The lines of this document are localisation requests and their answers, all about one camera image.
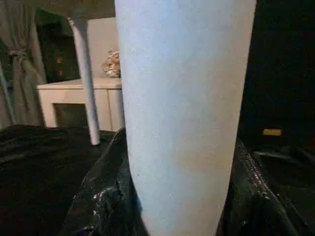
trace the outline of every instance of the white cylindrical post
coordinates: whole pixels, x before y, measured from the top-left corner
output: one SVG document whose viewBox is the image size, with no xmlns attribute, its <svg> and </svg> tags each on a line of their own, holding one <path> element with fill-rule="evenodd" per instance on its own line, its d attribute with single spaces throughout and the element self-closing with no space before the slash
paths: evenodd
<svg viewBox="0 0 315 236">
<path fill-rule="evenodd" d="M 69 18 L 69 22 L 73 30 L 80 75 L 85 92 L 85 106 L 87 111 L 91 143 L 92 145 L 98 145 L 99 124 L 94 97 L 90 52 L 88 48 L 88 23 L 83 17 L 71 17 Z"/>
<path fill-rule="evenodd" d="M 255 0 L 116 0 L 130 169 L 152 236 L 214 235 Z"/>
</svg>

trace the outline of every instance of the gray curtain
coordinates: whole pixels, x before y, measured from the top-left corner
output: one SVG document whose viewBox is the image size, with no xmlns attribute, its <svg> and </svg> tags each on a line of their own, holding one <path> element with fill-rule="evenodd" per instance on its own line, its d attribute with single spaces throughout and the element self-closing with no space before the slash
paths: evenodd
<svg viewBox="0 0 315 236">
<path fill-rule="evenodd" d="M 45 81 L 32 65 L 34 9 L 18 0 L 0 0 L 0 37 L 13 59 L 13 105 L 17 124 L 43 125 L 36 85 Z"/>
</svg>

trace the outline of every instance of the white cabinet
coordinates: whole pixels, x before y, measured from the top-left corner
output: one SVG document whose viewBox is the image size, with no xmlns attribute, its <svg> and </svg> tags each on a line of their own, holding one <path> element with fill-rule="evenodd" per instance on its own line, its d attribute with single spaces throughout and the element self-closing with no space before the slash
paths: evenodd
<svg viewBox="0 0 315 236">
<path fill-rule="evenodd" d="M 117 131 L 125 126 L 120 78 L 93 78 L 97 116 L 101 130 Z M 81 80 L 37 86 L 45 123 L 57 127 L 54 104 L 85 104 Z"/>
</svg>

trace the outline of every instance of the stuffed animal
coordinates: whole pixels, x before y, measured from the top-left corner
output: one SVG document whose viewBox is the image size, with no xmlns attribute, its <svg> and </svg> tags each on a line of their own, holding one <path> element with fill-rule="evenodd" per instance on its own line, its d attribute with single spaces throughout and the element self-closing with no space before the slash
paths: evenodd
<svg viewBox="0 0 315 236">
<path fill-rule="evenodd" d="M 102 64 L 103 71 L 109 76 L 118 78 L 121 76 L 119 51 L 109 51 L 107 62 Z"/>
</svg>

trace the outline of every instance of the white wall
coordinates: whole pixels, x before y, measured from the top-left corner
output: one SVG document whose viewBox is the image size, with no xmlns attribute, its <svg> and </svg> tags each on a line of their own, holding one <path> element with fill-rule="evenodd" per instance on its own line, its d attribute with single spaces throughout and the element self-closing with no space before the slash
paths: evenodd
<svg viewBox="0 0 315 236">
<path fill-rule="evenodd" d="M 108 51 L 118 49 L 116 18 L 89 20 L 88 24 L 92 74 L 104 75 L 102 64 L 107 60 Z"/>
</svg>

